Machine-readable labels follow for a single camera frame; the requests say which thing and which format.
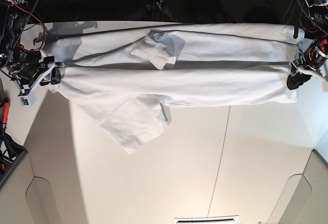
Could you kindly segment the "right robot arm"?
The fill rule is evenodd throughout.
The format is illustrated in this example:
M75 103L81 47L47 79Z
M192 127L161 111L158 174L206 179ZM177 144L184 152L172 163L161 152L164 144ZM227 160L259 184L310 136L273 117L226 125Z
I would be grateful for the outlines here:
M49 31L38 16L40 0L1 0L1 73L16 82L21 94L26 95L35 86L59 84L60 64L52 56L42 57ZM41 26L40 45L27 49L21 43L24 32Z

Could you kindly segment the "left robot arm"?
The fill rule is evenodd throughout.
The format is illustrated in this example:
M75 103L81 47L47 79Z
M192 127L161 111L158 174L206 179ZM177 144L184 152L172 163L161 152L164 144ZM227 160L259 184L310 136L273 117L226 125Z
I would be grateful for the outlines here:
M294 38L301 28L305 37L313 41L306 49L298 49L286 85L296 90L315 77L322 81L323 90L327 92L327 75L321 73L322 68L327 73L327 0L296 0L296 4L300 15L294 26Z

